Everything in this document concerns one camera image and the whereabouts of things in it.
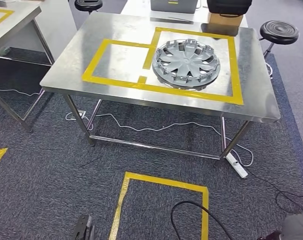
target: metal table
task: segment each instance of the metal table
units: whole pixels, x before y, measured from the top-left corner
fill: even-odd
[[[0,7],[0,48],[9,41],[15,33],[24,28],[27,24],[32,22],[35,31],[38,35],[39,39],[42,44],[45,54],[50,62],[49,66],[52,66],[55,60],[43,38],[40,30],[39,29],[36,22],[34,20],[36,16],[41,12],[39,4],[33,2],[13,2],[8,5],[2,3],[4,6]],[[0,59],[19,61],[30,64],[38,64],[36,62],[27,62],[18,59],[12,59],[9,57],[0,56]],[[31,132],[32,128],[27,125],[25,120],[31,113],[31,111],[39,102],[39,100],[44,94],[44,90],[41,89],[39,97],[31,106],[27,113],[20,117],[15,111],[11,109],[9,105],[0,98],[0,105],[6,110],[8,113],[11,115],[13,118],[21,124],[24,129],[28,132]]]
[[[280,113],[254,30],[241,27],[236,36],[203,32],[208,29],[204,23],[95,12],[40,85],[48,92],[63,94],[91,145],[102,140],[210,158],[218,164],[253,121],[274,123]],[[195,39],[212,46],[220,60],[220,75],[200,91],[159,82],[151,67],[152,56],[157,47],[174,39]],[[85,125],[70,95],[98,101]],[[223,151],[215,156],[91,134],[89,129],[102,100],[218,116]],[[245,121],[228,146],[224,117]]]

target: black case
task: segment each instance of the black case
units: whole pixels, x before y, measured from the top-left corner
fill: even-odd
[[[221,15],[244,15],[252,0],[207,0],[209,11]]]

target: power strip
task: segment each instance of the power strip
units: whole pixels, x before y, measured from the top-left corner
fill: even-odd
[[[248,174],[234,156],[229,153],[226,159],[227,159],[241,178],[245,179]]]

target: table top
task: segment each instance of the table top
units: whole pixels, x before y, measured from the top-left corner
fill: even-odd
[[[196,9],[195,14],[152,11],[150,6],[150,0],[128,0],[121,11],[121,14],[159,19],[184,19],[198,23],[207,23],[209,10],[207,0],[198,0],[198,7],[200,8]],[[241,27],[247,28],[248,26],[246,17],[244,15]]]
[[[41,12],[36,2],[0,2],[0,48]]]
[[[93,12],[40,85],[48,92],[248,121],[280,118],[254,30],[241,27],[235,37],[202,33],[209,28],[205,23]],[[212,46],[220,61],[220,75],[199,91],[158,81],[148,56],[174,39]]]

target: metal stool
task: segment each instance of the metal stool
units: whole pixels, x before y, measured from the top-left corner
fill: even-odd
[[[289,45],[296,42],[300,33],[299,31],[289,23],[284,21],[268,21],[263,24],[260,27],[260,35],[262,38],[260,41],[266,39],[271,44],[263,53],[263,57],[266,59],[269,53],[272,51],[274,44],[280,45]],[[273,69],[268,64],[267,66],[270,77],[272,78]]]
[[[83,12],[89,12],[89,14],[92,11],[96,11],[102,7],[102,0],[76,0],[74,6]]]

